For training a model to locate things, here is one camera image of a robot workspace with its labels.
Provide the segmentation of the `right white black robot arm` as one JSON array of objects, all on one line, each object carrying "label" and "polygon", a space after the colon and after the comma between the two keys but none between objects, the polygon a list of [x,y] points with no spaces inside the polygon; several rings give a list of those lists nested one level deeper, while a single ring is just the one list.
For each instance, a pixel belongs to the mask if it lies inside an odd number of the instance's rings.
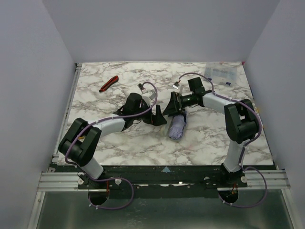
[{"label": "right white black robot arm", "polygon": [[227,98],[217,94],[214,86],[211,90],[205,90],[201,80],[203,77],[197,74],[196,78],[188,80],[189,89],[192,92],[189,95],[172,92],[163,115],[180,115],[186,107],[193,105],[224,114],[230,143],[223,167],[228,173],[236,173],[242,170],[245,149],[260,136],[262,124],[249,99],[239,101]]}]

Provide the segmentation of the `cream umbrella case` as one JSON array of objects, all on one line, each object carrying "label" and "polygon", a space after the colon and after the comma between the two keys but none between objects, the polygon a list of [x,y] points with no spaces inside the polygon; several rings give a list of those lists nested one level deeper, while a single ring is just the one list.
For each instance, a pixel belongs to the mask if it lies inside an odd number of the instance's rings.
[{"label": "cream umbrella case", "polygon": [[169,138],[169,137],[168,137],[168,130],[169,130],[169,128],[170,128],[172,119],[173,119],[173,116],[168,117],[168,119],[167,119],[167,124],[163,127],[163,130],[162,130],[162,134],[163,134],[165,137],[167,137],[167,138]]}]

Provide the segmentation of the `purple folding umbrella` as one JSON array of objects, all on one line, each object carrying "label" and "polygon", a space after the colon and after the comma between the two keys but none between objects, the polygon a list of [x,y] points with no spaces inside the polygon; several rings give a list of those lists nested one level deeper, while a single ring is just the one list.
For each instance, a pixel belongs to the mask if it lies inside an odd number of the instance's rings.
[{"label": "purple folding umbrella", "polygon": [[183,137],[186,123],[187,123],[186,112],[174,116],[170,128],[168,130],[168,137],[172,140],[179,141]]}]

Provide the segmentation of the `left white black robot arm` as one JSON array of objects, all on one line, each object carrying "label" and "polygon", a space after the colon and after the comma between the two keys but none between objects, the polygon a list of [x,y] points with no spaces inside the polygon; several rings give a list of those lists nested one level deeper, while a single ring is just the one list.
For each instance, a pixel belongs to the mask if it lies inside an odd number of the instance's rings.
[{"label": "left white black robot arm", "polygon": [[156,105],[155,108],[155,114],[153,114],[152,105],[144,97],[137,93],[131,93],[121,108],[101,122],[94,121],[91,125],[82,118],[75,119],[60,141],[58,151],[90,177],[98,179],[104,169],[93,155],[100,138],[126,130],[133,125],[135,120],[153,126],[167,124],[162,115],[161,107]]}]

